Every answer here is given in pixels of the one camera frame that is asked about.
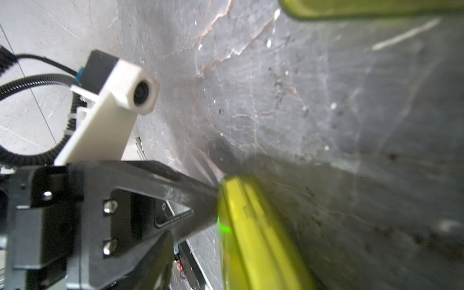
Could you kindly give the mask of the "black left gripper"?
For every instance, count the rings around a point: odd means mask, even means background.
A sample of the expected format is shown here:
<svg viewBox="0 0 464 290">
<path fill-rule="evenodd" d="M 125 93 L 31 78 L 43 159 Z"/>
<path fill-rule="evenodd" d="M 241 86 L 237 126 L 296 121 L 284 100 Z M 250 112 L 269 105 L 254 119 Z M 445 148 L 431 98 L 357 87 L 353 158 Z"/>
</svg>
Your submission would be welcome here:
<svg viewBox="0 0 464 290">
<path fill-rule="evenodd" d="M 8 181 L 8 290 L 117 290 L 165 232 L 216 222 L 218 190 L 157 161 L 26 167 Z"/>
</svg>

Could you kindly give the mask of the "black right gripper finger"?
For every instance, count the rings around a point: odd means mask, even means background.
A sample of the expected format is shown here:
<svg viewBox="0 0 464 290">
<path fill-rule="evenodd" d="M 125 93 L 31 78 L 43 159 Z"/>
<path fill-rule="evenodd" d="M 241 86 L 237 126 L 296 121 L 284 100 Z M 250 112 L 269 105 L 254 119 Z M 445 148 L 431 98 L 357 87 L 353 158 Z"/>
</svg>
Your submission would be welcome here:
<svg viewBox="0 0 464 290">
<path fill-rule="evenodd" d="M 105 289 L 168 290 L 174 259 L 174 239 L 170 232 L 165 232 L 131 272 Z"/>
</svg>

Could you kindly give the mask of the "small green pillbox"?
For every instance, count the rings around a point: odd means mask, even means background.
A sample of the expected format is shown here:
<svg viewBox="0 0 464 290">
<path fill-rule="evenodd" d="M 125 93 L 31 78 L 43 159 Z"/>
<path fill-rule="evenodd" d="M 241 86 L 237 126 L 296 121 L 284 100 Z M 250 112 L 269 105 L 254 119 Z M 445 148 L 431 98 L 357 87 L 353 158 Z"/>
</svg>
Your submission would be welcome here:
<svg viewBox="0 0 464 290">
<path fill-rule="evenodd" d="M 226 290 L 314 290 L 297 247 L 250 175 L 225 177 L 217 203 L 220 261 Z"/>
</svg>

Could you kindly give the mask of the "large green six-cell pillbox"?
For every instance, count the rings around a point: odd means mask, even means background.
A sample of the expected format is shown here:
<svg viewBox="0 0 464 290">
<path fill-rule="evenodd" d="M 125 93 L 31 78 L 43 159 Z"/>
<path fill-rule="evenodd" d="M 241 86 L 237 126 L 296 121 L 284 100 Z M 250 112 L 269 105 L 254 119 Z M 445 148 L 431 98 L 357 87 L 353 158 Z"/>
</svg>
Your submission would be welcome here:
<svg viewBox="0 0 464 290">
<path fill-rule="evenodd" d="M 283 0 L 279 4 L 290 17 L 305 21 L 454 13 L 464 10 L 464 2 L 461 0 Z"/>
</svg>

